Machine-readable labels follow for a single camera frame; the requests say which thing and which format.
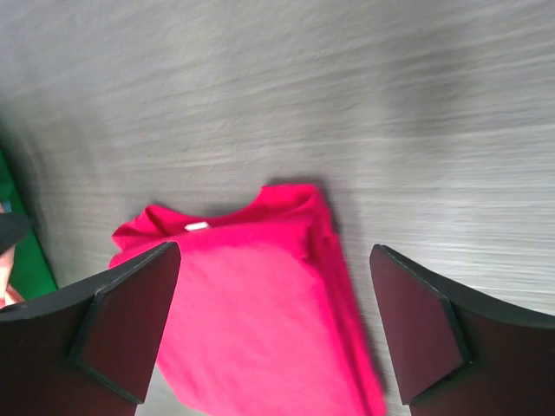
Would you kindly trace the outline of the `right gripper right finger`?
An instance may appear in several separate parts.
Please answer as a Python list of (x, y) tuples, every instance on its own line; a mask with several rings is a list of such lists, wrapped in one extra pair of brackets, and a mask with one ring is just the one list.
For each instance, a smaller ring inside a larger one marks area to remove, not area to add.
[(386, 245), (369, 266), (413, 415), (552, 415), (554, 318), (434, 273)]

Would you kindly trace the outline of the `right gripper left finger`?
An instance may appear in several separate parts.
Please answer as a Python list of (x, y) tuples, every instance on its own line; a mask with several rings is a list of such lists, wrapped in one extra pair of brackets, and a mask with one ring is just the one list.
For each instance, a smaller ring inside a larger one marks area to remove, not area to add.
[(147, 397), (180, 267), (167, 242), (1, 310), (3, 415), (133, 415)]

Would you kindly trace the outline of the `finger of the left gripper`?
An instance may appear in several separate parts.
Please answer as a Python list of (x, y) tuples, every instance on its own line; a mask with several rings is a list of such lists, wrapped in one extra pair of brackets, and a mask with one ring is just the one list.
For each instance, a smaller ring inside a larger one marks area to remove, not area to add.
[(2, 212), (0, 217), (0, 251), (7, 251), (27, 236), (29, 219), (16, 212)]

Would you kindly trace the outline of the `green plastic bin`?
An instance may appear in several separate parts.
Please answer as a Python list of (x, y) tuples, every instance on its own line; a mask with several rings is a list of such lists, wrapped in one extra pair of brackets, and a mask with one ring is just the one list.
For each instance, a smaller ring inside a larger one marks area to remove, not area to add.
[[(1, 153), (1, 205), (6, 212), (27, 214), (3, 153)], [(29, 231), (16, 247), (10, 284), (25, 300), (57, 290), (55, 278), (33, 231)]]

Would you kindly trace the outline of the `magenta t shirt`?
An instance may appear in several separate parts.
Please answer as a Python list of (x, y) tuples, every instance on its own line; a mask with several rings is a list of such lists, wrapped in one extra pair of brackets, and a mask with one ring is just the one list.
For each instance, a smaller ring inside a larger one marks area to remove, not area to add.
[(112, 239), (112, 266), (166, 241), (179, 246), (157, 365), (183, 405), (208, 415), (387, 412), (316, 185), (264, 186), (214, 218), (149, 205)]

